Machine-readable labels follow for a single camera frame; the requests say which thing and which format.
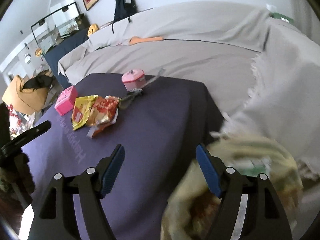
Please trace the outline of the dark blue cabinet cover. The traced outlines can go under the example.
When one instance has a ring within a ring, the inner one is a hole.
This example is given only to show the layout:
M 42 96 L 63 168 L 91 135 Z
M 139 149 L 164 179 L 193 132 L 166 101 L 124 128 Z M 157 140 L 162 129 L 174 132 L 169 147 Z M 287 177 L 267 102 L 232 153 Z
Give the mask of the dark blue cabinet cover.
M 47 61 L 50 70 L 53 72 L 55 78 L 57 79 L 57 82 L 61 85 L 62 88 L 68 88 L 71 86 L 71 84 L 68 82 L 67 78 L 64 75 L 58 73 L 57 63 L 70 51 L 88 40 L 87 32 L 88 28 L 79 30 L 72 36 L 65 38 L 59 45 L 55 46 L 53 49 L 50 49 L 44 55 L 44 58 Z

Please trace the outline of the pink toy cash register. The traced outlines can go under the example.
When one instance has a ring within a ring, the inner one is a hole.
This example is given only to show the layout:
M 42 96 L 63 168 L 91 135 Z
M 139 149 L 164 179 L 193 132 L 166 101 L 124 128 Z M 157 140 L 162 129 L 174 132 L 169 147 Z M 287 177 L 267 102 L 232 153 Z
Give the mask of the pink toy cash register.
M 64 89 L 57 98 L 54 106 L 55 110 L 60 116 L 65 115 L 71 111 L 75 104 L 75 99 L 78 97 L 78 92 L 75 86 Z

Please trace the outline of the red gold snack bag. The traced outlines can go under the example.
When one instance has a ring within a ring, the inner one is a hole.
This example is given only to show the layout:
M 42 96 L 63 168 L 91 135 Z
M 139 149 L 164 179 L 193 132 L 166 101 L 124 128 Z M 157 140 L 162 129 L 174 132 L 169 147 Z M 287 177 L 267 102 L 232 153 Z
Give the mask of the red gold snack bag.
M 97 126 L 104 123 L 111 122 L 118 108 L 119 98 L 114 96 L 107 96 L 105 98 L 98 97 L 89 113 L 87 126 Z

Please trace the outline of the glass fish tank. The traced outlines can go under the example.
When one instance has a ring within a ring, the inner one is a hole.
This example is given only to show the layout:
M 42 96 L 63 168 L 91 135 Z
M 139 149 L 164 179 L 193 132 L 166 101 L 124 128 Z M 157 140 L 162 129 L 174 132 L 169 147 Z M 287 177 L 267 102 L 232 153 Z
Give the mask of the glass fish tank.
M 54 10 L 31 26 L 37 44 L 35 55 L 42 57 L 65 39 L 89 27 L 86 16 L 76 2 Z

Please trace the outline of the green box on sofa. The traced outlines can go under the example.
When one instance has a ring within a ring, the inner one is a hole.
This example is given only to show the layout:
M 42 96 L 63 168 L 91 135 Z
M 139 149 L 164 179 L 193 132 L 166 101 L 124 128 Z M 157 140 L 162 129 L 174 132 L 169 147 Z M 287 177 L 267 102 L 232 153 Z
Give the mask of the green box on sofa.
M 289 24 L 292 24 L 294 25 L 294 20 L 288 16 L 285 16 L 283 14 L 280 14 L 278 12 L 273 12 L 272 13 L 272 17 L 275 18 L 275 19 L 279 19 L 279 20 L 282 20 L 284 22 L 287 22 Z

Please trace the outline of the yellow snack bag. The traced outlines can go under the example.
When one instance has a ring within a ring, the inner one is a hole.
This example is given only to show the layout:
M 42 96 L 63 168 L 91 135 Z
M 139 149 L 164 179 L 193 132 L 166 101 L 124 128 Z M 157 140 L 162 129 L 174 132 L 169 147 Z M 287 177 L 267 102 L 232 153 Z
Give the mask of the yellow snack bag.
M 73 131 L 80 129 L 84 126 L 89 119 L 91 108 L 98 98 L 98 95 L 90 95 L 78 97 L 75 100 L 73 113 L 72 113 L 72 126 Z

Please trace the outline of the grey covered sofa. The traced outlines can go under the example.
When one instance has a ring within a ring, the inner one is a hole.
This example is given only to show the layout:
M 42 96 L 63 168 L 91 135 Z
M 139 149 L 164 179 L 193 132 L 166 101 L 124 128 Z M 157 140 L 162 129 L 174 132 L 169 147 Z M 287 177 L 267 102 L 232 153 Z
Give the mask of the grey covered sofa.
M 319 45 L 265 8 L 186 2 L 137 13 L 93 33 L 58 61 L 71 84 L 142 69 L 204 83 L 226 120 L 222 134 L 276 140 L 302 176 L 319 177 Z M 133 37 L 163 41 L 129 45 Z

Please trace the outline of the purple tablecloth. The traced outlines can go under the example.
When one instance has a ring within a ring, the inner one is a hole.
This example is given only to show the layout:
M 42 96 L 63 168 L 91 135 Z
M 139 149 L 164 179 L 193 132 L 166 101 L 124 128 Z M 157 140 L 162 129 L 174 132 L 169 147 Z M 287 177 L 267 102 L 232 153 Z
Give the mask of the purple tablecloth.
M 160 77 L 96 137 L 87 136 L 88 127 L 74 131 L 71 115 L 54 108 L 41 117 L 46 120 L 50 130 L 23 148 L 36 186 L 33 211 L 54 174 L 80 174 L 121 144 L 124 163 L 101 202 L 106 218 L 117 239 L 159 239 L 169 196 L 195 158 L 196 146 L 212 141 L 210 132 L 221 128 L 223 116 L 204 84 Z

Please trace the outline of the orange back scratcher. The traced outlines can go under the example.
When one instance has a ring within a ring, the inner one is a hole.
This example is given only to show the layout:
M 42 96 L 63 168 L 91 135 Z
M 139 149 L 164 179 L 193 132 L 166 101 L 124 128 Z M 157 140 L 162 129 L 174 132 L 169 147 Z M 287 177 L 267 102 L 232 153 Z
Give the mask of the orange back scratcher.
M 163 41 L 164 38 L 161 36 L 158 37 L 149 37 L 149 38 L 140 38 L 140 37 L 133 37 L 129 40 L 129 45 L 145 43 L 145 42 L 156 42 L 156 41 Z

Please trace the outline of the clear plastic bag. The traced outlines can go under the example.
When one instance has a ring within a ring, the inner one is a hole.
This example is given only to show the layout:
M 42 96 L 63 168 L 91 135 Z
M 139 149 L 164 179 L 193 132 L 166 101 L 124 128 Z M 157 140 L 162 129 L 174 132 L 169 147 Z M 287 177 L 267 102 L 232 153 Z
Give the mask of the clear plastic bag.
M 117 121 L 117 118 L 118 118 L 118 109 L 116 110 L 114 118 L 110 122 L 105 122 L 103 124 L 98 124 L 97 126 L 92 126 L 87 133 L 87 137 L 92 139 L 93 137 L 95 137 L 97 134 L 102 132 L 108 126 L 114 125 Z

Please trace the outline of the orange beanbag chair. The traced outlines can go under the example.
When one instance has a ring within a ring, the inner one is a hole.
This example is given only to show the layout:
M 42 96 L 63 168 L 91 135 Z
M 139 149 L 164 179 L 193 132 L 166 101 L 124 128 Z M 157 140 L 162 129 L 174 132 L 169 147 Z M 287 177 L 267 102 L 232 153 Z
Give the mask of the orange beanbag chair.
M 32 115 L 35 112 L 39 112 L 46 103 L 54 78 L 48 75 L 38 75 L 28 81 L 33 80 L 44 81 L 44 87 L 24 88 L 24 80 L 19 75 L 16 75 L 2 96 L 3 102 L 8 106 L 12 105 L 15 111 L 22 114 Z

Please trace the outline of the green white milk carton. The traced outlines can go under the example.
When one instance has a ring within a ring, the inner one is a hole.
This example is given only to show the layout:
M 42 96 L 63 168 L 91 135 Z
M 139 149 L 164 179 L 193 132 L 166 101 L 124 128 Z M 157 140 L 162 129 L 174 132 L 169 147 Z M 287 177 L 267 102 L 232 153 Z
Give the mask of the green white milk carton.
M 242 158 L 231 161 L 227 166 L 236 169 L 240 174 L 250 177 L 257 177 L 260 173 L 267 176 L 271 171 L 270 158 Z

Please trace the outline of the black backpack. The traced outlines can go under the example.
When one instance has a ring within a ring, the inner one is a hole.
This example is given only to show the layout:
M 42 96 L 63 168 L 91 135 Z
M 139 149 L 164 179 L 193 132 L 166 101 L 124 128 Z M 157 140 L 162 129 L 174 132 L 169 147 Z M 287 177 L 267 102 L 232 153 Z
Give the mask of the black backpack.
M 111 24 L 112 33 L 114 34 L 113 25 L 123 19 L 127 19 L 131 22 L 131 16 L 137 13 L 137 6 L 135 0 L 115 0 L 116 7 L 114 13 L 114 20 Z

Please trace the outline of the pink toy pot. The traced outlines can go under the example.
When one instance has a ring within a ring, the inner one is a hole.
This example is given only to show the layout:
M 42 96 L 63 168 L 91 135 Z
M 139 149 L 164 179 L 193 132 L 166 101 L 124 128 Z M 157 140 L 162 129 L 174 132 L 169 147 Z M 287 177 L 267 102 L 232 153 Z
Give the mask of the pink toy pot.
M 121 77 L 127 91 L 141 88 L 146 84 L 145 73 L 142 69 L 133 69 L 124 73 Z

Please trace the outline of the yellow plush toy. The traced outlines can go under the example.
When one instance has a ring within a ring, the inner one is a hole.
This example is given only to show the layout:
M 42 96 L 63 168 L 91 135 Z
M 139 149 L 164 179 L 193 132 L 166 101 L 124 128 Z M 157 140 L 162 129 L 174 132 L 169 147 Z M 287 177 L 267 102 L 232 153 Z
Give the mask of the yellow plush toy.
M 99 30 L 99 26 L 97 24 L 90 25 L 87 36 L 90 37 L 93 33 L 96 33 Z

